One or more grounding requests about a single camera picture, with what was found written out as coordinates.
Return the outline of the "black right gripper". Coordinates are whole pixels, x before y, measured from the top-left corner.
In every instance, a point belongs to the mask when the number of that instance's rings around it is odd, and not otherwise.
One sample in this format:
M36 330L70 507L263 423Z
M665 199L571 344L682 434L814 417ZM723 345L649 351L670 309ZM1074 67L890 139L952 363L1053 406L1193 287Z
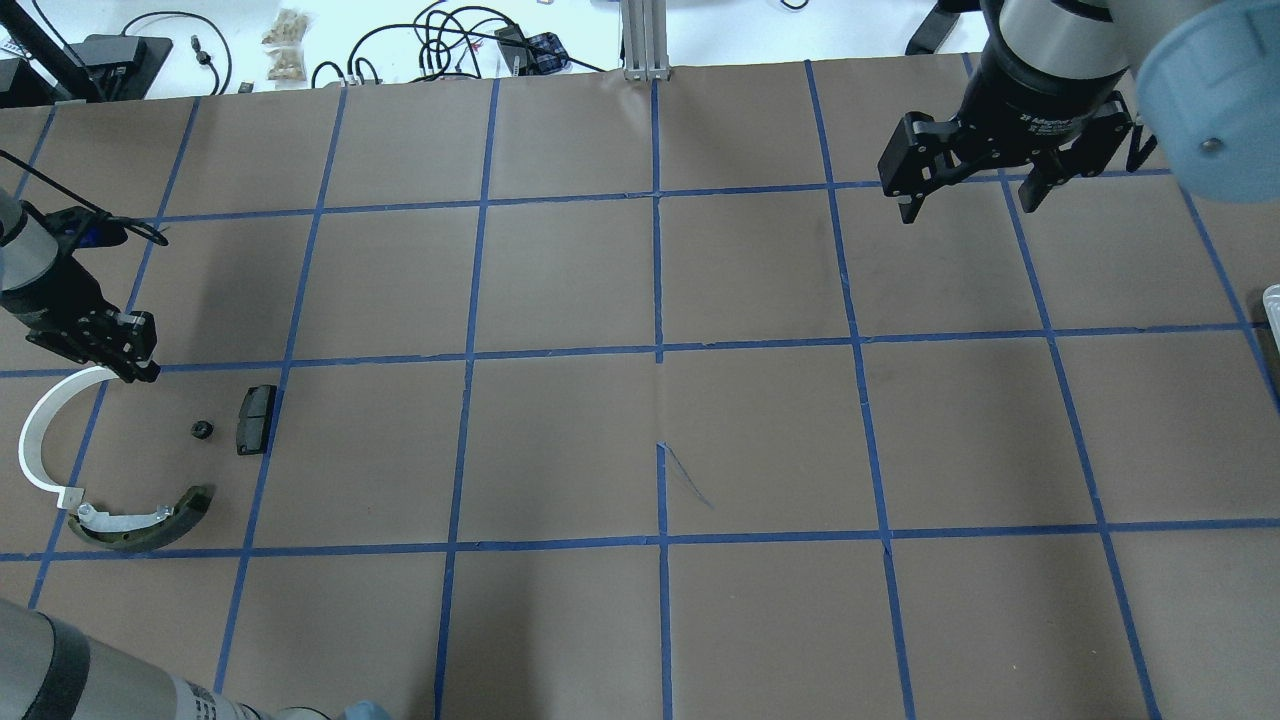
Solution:
M1114 95L1121 77L1065 79L1005 50L984 50L955 119L908 111L895 126L878 160L883 195L897 204L901 223L911 224L931 193L964 179L965 167L1032 161L1020 205L1033 213L1071 178L1103 172L1130 135L1126 101Z

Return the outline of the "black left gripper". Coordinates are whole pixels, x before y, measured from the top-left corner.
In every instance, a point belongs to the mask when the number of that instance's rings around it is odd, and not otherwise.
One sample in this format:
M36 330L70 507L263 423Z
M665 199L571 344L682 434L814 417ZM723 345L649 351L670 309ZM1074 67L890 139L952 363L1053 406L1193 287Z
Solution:
M123 313L105 301L70 302L26 311L26 338L77 364L111 370L125 383L152 383L157 325L152 313Z

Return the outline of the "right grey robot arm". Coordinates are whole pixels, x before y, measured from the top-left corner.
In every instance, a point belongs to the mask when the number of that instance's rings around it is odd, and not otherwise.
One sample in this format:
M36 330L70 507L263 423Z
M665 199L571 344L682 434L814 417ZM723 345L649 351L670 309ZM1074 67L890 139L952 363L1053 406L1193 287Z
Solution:
M1161 150L1181 187L1217 202L1277 199L1275 1L940 1L988 38L947 120L910 111L877 170L913 223L925 199L983 170L1028 167L1025 211L1094 177L1125 138L1133 172Z

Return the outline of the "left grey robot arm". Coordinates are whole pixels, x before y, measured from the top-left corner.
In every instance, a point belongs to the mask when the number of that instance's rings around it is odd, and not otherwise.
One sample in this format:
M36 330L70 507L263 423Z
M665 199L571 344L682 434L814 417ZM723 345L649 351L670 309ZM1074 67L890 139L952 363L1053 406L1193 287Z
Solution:
M154 315L109 302L76 251L120 246L131 232L161 246L166 238L95 208L42 214L9 192L1 195L1 223L3 309L26 327L27 341L79 365L105 366L125 383L156 380Z

